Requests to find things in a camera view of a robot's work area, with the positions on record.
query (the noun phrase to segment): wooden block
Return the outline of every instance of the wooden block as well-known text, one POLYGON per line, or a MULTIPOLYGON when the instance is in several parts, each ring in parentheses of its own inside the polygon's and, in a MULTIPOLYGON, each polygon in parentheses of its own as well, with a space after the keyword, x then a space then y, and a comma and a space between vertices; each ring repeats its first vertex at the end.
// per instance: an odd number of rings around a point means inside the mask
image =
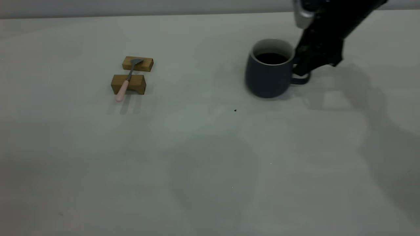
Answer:
MULTIPOLYGON (((129 57, 127 56, 123 61, 124 70, 131 70, 131 60, 139 57, 129 57)), ((151 71, 153 67, 153 58, 141 58, 142 62, 134 66, 135 71, 151 71)))
MULTIPOLYGON (((111 87, 114 91, 114 94, 118 93, 126 79, 127 75, 114 75, 114 78, 112 78, 111 82, 111 87)), ((139 94, 144 94, 146 91, 146 81, 144 80, 144 76, 132 75, 127 90, 137 91, 139 94)))

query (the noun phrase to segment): spoon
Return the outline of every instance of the spoon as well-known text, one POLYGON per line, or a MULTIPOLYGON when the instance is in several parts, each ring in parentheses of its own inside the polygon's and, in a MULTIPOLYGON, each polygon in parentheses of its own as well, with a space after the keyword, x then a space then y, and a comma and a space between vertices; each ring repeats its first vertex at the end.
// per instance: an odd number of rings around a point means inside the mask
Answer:
POLYGON ((127 76, 127 79, 124 81, 123 85, 121 86, 120 90, 118 91, 117 98, 116 98, 117 102, 122 102, 124 100, 124 96, 126 95, 126 90, 127 90, 127 87, 129 86, 129 82, 130 82, 130 79, 131 79, 131 74, 134 71, 134 66, 136 64, 139 64, 142 61, 143 61, 143 59, 141 59, 141 58, 134 58, 130 61, 131 62, 131 71, 130 71, 129 75, 127 76))

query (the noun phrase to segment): pink spoon handle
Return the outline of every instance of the pink spoon handle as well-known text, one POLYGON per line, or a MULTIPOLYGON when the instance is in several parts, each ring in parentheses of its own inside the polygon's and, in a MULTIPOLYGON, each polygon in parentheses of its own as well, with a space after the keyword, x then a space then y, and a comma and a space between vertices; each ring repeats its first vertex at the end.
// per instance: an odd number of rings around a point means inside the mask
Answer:
POLYGON ((129 81, 125 80, 120 90, 118 91, 116 101, 122 102, 124 100, 124 95, 126 95, 127 87, 129 86, 129 81))

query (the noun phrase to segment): mug handle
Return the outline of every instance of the mug handle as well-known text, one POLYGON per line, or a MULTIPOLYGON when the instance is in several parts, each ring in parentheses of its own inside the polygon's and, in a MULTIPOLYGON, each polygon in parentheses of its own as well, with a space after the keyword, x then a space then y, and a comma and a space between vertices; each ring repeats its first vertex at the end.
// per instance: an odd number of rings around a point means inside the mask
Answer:
POLYGON ((299 78, 293 78, 293 77, 292 77, 292 79, 291 79, 291 83, 292 83, 292 84, 307 84, 307 83, 309 82, 309 80, 311 80, 311 76, 312 76, 312 72, 310 71, 310 72, 307 74, 306 78, 299 79, 299 78))
MULTIPOLYGON (((300 60, 300 58, 294 58, 293 59, 293 65, 296 65, 296 63, 300 60)), ((291 83, 292 84, 307 84, 309 82, 309 80, 311 80, 311 76, 312 76, 312 71, 309 71, 309 73, 307 74, 306 78, 293 78, 293 74, 292 74, 292 79, 291 79, 291 83)))

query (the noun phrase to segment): mug rim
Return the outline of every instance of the mug rim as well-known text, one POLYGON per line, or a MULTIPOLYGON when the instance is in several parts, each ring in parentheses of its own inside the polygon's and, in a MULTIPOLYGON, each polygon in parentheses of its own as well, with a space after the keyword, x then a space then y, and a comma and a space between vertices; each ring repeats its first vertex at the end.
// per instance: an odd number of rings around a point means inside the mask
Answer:
POLYGON ((280 65, 287 64, 287 63, 291 62, 291 61, 294 59, 294 56, 295 56, 295 51, 294 51, 293 46, 292 46, 289 42, 287 42, 287 41, 285 41, 285 40, 278 39, 278 38, 267 38, 267 39, 262 39, 262 40, 259 40, 258 42, 254 43, 253 47, 251 48, 251 52, 249 53, 249 55, 250 55, 250 56, 251 56, 251 57, 252 57, 252 58, 253 58, 256 62, 258 62, 258 63, 260 63, 260 64, 263 64, 263 65, 265 65, 265 66, 280 66, 280 65), (278 42, 285 43, 285 44, 286 44, 287 46, 289 46, 289 47, 291 48, 291 50, 292 50, 291 57, 290 57, 287 61, 285 61, 285 62, 283 62, 283 63, 280 63, 280 64, 266 64, 266 63, 261 62, 260 60, 258 60, 258 59, 255 57, 255 55, 254 55, 254 48, 255 48, 255 46, 256 46, 258 43, 261 43, 261 42, 263 42, 263 41, 268 41, 268 40, 273 40, 273 41, 278 41, 278 42))

